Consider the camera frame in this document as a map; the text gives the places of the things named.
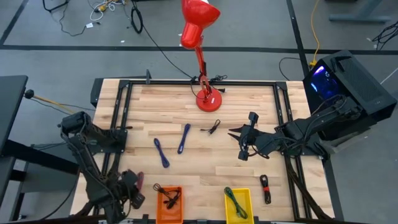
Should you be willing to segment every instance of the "orange bin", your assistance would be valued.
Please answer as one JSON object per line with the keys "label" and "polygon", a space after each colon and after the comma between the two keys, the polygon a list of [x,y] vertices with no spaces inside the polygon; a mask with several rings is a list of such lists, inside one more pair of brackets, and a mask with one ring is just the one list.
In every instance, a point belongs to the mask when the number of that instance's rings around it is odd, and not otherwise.
{"label": "orange bin", "polygon": [[[163,203],[169,198],[162,193],[157,193],[157,210],[156,210],[156,224],[182,224],[183,222],[183,192],[181,186],[163,187],[165,191],[177,190],[180,188],[181,196],[177,203],[171,208],[167,209],[167,205]],[[171,192],[170,197],[174,197],[176,192]]]}

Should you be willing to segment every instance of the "blue cable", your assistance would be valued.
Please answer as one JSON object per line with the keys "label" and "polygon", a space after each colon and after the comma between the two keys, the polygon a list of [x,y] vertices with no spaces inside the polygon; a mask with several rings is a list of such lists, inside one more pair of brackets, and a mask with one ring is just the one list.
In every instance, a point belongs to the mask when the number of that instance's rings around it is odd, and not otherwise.
{"label": "blue cable", "polygon": [[164,168],[168,168],[170,166],[170,163],[169,163],[169,161],[166,159],[166,157],[163,154],[162,147],[160,146],[159,140],[157,138],[155,138],[154,139],[154,143],[155,143],[156,149],[159,151],[160,158],[162,158],[163,167]]}
{"label": "blue cable", "polygon": [[184,128],[184,133],[182,135],[181,143],[180,146],[178,147],[177,153],[181,154],[182,151],[184,150],[184,145],[185,145],[185,138],[187,137],[188,131],[191,128],[191,124],[186,124]]}

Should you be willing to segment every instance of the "wooden tabletop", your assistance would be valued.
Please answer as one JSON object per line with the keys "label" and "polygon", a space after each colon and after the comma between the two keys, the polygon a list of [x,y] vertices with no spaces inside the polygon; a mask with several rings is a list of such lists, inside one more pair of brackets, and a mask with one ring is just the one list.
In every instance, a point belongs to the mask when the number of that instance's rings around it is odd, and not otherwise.
{"label": "wooden tabletop", "polygon": [[[118,79],[104,80],[93,122],[103,129],[109,129],[113,105],[118,89]],[[294,119],[310,115],[302,82],[287,82],[290,105]],[[248,161],[238,159],[238,142],[227,135],[229,128],[238,128],[249,122],[250,111],[259,115],[257,129],[274,132],[278,126],[275,101],[269,86],[223,86],[223,104],[213,113],[199,110],[189,85],[134,85],[127,126],[126,150],[121,158],[119,171],[131,169],[145,173],[142,194],[146,200],[138,210],[132,210],[130,218],[142,218],[149,214],[155,219],[156,195],[152,189],[160,185],[182,185],[184,190],[184,219],[225,220],[223,189],[249,188],[255,216],[260,220],[293,220],[289,186],[284,158],[278,153],[270,159],[260,156]],[[200,87],[194,86],[197,92]],[[122,110],[119,110],[118,124]],[[218,129],[209,135],[201,128],[211,128],[220,119]],[[185,149],[177,154],[185,124],[192,125]],[[162,167],[159,153],[154,147],[158,138],[170,167]],[[95,155],[101,168],[103,154]],[[302,156],[303,171],[307,189],[319,206],[334,216],[330,194],[326,184],[321,160],[315,156]],[[259,176],[266,174],[272,195],[272,203],[266,205]],[[76,188],[71,213],[78,212],[88,201],[86,182],[81,175]],[[298,193],[300,214],[303,217],[301,195]]]}

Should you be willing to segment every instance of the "gray floor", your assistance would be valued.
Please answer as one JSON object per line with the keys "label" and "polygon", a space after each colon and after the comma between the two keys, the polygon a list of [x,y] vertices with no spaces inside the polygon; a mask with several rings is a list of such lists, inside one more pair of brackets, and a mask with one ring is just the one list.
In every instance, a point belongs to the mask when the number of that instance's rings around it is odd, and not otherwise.
{"label": "gray floor", "polygon": [[[63,0],[46,0],[49,7]],[[22,0],[1,0],[0,32],[4,32]],[[221,10],[218,22],[205,31],[205,46],[210,47],[270,47],[296,49],[294,33],[285,1],[212,1]],[[365,0],[357,3],[320,1],[315,13],[315,28],[321,41],[321,49],[373,50],[372,39],[385,26],[381,24],[332,23],[329,13],[356,12]],[[144,22],[152,37],[161,46],[178,47],[183,28],[180,0],[139,2]],[[314,0],[293,0],[298,26],[306,49],[314,49],[316,43],[310,29],[310,13]],[[398,19],[398,3],[384,0],[375,14],[391,15]],[[65,30],[81,31],[90,22],[91,9],[85,0],[71,0],[63,20]],[[100,26],[87,29],[78,37],[70,37],[60,31],[58,20],[61,11],[52,15],[42,9],[41,1],[30,0],[9,34],[5,45],[53,45],[53,46],[154,46],[145,33],[137,35],[126,27],[129,21],[122,7],[114,12],[107,10]],[[398,50],[398,38],[384,49]],[[166,52],[181,69],[197,75],[197,61],[193,52]],[[311,61],[313,55],[307,55]],[[206,52],[209,76],[228,75],[233,79],[283,80],[278,69],[282,57],[298,57],[298,54],[255,52]],[[94,78],[143,75],[148,68],[154,78],[183,78],[178,70],[166,61],[160,52],[137,51],[78,51],[78,50],[0,50],[0,75],[28,75],[28,88],[37,95],[62,103],[90,107],[89,97]],[[364,66],[381,81],[398,67],[398,55],[357,55]],[[291,80],[301,80],[303,72],[299,61],[284,60],[283,72]],[[398,91],[398,74],[384,87],[391,93]],[[11,139],[24,144],[60,142],[56,125],[63,114],[23,100]],[[398,154],[394,137],[398,115],[383,121],[360,141],[348,149],[332,155],[338,191],[343,213],[347,221],[366,223],[396,223],[395,212],[398,197],[394,195],[398,184]],[[68,157],[65,150],[49,151]],[[35,220],[48,214],[66,197],[75,177],[43,170],[34,170],[30,180],[49,177],[54,180],[49,192],[35,192],[31,182],[23,186],[26,192],[22,213]],[[15,190],[11,183],[9,190]],[[68,215],[72,200],[53,217]],[[7,220],[4,206],[0,222]]]}

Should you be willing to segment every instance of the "blue light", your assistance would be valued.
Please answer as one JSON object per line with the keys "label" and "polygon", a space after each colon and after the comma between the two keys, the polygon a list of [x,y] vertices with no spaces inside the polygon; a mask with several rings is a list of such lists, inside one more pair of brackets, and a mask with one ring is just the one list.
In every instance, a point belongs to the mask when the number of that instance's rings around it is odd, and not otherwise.
{"label": "blue light", "polygon": [[315,71],[315,73],[314,73],[314,75],[315,74],[318,74],[318,73],[320,73],[320,72],[322,72],[322,71],[324,71],[324,67],[323,66],[321,66],[321,67],[319,67],[316,71]]}
{"label": "blue light", "polygon": [[311,86],[312,86],[312,88],[313,88],[316,92],[318,92],[317,87],[316,87],[313,83],[311,83]]}

